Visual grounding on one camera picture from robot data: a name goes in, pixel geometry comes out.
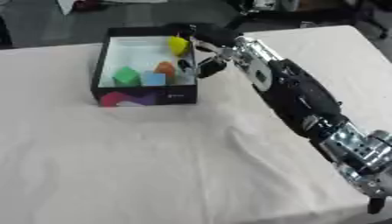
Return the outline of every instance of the cardboard box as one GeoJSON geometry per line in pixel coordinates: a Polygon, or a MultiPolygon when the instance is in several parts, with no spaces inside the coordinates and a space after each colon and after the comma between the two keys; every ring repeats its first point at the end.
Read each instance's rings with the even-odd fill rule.
{"type": "Polygon", "coordinates": [[[113,79],[116,72],[124,70],[124,67],[140,74],[147,73],[150,78],[154,68],[162,61],[170,61],[179,71],[179,58],[168,46],[168,38],[176,35],[177,31],[168,27],[109,29],[91,82],[91,92],[98,103],[103,107],[196,103],[197,64],[192,43],[188,53],[181,56],[191,67],[186,74],[176,75],[178,78],[171,84],[125,87],[117,85],[113,79]]]}

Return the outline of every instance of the colorful graphic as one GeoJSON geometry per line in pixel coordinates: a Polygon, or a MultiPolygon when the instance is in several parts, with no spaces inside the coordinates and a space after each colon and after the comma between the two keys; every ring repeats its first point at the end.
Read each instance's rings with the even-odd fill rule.
{"type": "Polygon", "coordinates": [[[142,97],[135,97],[120,92],[112,92],[105,94],[100,99],[100,104],[103,107],[117,107],[120,106],[120,104],[126,104],[125,102],[132,102],[139,106],[156,105],[157,96],[154,93],[151,93],[142,97]]]}

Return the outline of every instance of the green cube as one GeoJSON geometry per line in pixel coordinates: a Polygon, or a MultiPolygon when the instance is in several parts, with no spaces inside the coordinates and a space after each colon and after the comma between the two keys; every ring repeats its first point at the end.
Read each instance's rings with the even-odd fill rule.
{"type": "Polygon", "coordinates": [[[140,74],[128,66],[120,68],[113,76],[113,80],[118,87],[138,87],[141,85],[140,74]]]}

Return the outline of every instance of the white tablecloth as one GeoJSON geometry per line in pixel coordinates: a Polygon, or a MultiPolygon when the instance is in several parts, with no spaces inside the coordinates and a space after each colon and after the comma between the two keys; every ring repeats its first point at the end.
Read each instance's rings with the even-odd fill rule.
{"type": "MultiPolygon", "coordinates": [[[[392,130],[392,66],[356,30],[251,33],[392,130]]],[[[191,106],[99,108],[100,45],[0,52],[0,223],[369,223],[356,192],[230,66],[191,106]]]]}

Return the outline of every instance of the floor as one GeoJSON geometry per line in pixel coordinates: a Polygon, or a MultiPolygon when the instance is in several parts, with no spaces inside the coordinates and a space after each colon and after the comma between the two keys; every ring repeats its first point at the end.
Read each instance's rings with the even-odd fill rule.
{"type": "MultiPolygon", "coordinates": [[[[56,46],[101,42],[109,27],[153,26],[171,22],[208,22],[225,25],[236,11],[221,0],[169,0],[160,4],[132,4],[100,12],[63,16],[55,0],[12,0],[0,6],[15,47],[56,46]]],[[[377,12],[392,27],[392,14],[377,12]]],[[[296,28],[294,24],[264,22],[247,24],[243,31],[296,28]]],[[[392,61],[392,36],[376,39],[378,31],[360,24],[359,29],[392,61]]]]}

